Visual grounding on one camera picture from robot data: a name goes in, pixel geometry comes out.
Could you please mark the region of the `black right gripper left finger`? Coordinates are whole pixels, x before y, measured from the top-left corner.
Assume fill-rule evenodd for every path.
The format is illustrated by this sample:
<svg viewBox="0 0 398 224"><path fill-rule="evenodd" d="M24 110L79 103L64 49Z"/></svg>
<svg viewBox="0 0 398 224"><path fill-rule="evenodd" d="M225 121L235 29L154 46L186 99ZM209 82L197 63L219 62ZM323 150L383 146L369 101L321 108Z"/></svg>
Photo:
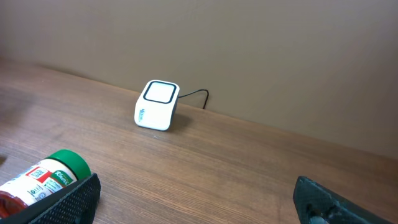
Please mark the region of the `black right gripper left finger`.
<svg viewBox="0 0 398 224"><path fill-rule="evenodd" d="M101 195L96 173L1 219L1 224L92 224Z"/></svg>

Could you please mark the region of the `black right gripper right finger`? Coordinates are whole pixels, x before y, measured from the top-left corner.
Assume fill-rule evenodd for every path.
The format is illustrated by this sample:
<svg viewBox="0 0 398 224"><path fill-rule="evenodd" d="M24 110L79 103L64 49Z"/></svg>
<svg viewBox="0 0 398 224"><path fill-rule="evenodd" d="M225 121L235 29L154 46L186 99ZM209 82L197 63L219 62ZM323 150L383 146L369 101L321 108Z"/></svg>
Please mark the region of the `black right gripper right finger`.
<svg viewBox="0 0 398 224"><path fill-rule="evenodd" d="M390 224L305 176L296 181L293 201L301 224Z"/></svg>

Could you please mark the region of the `green lid spice jar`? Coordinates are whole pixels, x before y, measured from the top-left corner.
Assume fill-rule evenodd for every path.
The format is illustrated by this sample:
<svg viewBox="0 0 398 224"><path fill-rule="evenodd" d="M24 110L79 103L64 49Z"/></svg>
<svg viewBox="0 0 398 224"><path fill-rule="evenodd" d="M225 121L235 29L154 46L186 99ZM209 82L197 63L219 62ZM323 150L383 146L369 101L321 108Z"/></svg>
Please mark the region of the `green lid spice jar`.
<svg viewBox="0 0 398 224"><path fill-rule="evenodd" d="M80 155L61 149L1 185L1 218L90 175L90 168Z"/></svg>

